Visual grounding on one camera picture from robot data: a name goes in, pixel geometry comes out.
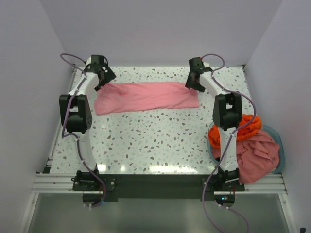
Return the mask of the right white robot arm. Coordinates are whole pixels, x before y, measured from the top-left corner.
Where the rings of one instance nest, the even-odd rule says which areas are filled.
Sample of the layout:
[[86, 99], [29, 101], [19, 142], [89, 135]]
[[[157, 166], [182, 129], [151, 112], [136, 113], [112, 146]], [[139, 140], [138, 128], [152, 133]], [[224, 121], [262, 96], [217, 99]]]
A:
[[188, 89], [208, 91], [214, 98], [212, 119], [220, 136], [220, 160], [217, 174], [208, 184], [214, 191], [232, 191], [238, 184], [240, 172], [237, 162], [237, 129], [242, 120], [242, 98], [226, 91], [214, 77], [212, 68], [206, 67], [203, 59], [189, 59], [190, 71], [185, 84]]

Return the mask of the light pink t shirt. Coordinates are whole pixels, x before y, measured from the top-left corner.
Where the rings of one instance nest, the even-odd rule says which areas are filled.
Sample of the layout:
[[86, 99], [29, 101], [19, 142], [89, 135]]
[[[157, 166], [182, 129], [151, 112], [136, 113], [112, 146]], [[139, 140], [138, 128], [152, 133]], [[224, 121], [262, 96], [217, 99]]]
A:
[[198, 107], [198, 92], [180, 82], [108, 83], [94, 102], [97, 115]]

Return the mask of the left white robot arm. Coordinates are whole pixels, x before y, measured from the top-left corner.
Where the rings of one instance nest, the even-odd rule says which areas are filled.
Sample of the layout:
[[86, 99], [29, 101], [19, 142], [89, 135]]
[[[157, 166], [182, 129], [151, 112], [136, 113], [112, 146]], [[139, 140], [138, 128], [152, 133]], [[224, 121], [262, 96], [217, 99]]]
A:
[[63, 61], [81, 72], [81, 79], [67, 94], [60, 95], [60, 117], [62, 138], [73, 137], [79, 161], [76, 177], [73, 179], [77, 190], [99, 190], [105, 193], [105, 184], [99, 177], [97, 163], [92, 154], [90, 128], [93, 123], [88, 95], [116, 78], [103, 55], [91, 55], [83, 60], [75, 55], [62, 53]]

